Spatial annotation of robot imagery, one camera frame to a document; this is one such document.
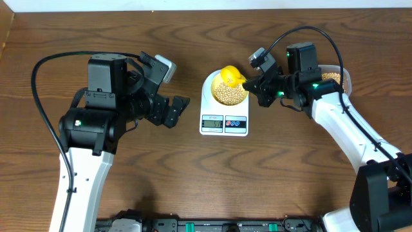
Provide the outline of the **yellow plastic measuring scoop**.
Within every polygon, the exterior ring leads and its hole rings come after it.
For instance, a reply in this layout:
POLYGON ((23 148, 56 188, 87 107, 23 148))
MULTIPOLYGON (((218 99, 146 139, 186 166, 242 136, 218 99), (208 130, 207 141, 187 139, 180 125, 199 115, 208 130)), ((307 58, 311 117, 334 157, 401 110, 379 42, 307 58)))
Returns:
POLYGON ((235 66, 231 65, 222 68, 220 75, 223 82, 231 88, 235 88, 239 84, 243 84, 246 81, 246 78, 240 74, 239 70, 235 66))

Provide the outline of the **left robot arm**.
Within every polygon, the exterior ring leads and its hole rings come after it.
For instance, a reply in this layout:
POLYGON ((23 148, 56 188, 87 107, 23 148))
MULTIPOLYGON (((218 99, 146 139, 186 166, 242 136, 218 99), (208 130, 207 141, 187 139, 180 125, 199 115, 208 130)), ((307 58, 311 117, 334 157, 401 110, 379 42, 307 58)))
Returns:
POLYGON ((156 126, 176 126, 190 100, 158 94, 175 71, 176 65, 161 55, 90 57, 88 87, 76 93, 59 121, 63 153, 50 231, 94 230, 102 188, 118 142, 129 131, 127 123, 147 119, 156 126))

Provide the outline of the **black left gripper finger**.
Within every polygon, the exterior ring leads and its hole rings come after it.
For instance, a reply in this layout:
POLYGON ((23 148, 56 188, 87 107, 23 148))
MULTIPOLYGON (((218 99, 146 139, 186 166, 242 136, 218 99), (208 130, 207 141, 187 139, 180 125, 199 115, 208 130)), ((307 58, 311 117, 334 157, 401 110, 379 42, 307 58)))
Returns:
POLYGON ((176 108, 169 108, 164 115, 162 124, 167 128, 173 128, 176 126, 179 118, 180 110, 176 108))
POLYGON ((182 96, 174 96, 173 103, 171 106, 171 116, 172 118, 178 118, 183 111, 188 107, 191 99, 182 96))

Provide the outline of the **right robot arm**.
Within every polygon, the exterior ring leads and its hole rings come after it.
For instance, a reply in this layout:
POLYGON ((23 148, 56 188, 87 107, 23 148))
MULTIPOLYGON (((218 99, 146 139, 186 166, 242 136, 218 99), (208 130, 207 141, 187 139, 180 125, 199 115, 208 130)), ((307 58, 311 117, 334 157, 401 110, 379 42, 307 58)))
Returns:
POLYGON ((260 106, 292 99, 338 144, 357 177, 347 207, 322 217, 325 231, 394 231, 411 225, 411 155, 384 140, 352 106, 338 66, 320 65, 311 42, 286 49, 288 74, 264 48, 250 58, 260 76, 243 83, 260 106))

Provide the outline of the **pale yellow bowl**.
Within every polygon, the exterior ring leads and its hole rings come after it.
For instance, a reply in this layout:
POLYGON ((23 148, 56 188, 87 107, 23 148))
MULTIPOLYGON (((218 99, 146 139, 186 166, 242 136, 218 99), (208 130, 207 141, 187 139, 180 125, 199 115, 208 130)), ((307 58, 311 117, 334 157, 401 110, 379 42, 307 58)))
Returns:
POLYGON ((216 101, 225 106, 240 104, 248 97, 248 92, 241 84, 234 88, 228 86, 223 81, 220 72, 212 80, 211 93, 216 101))

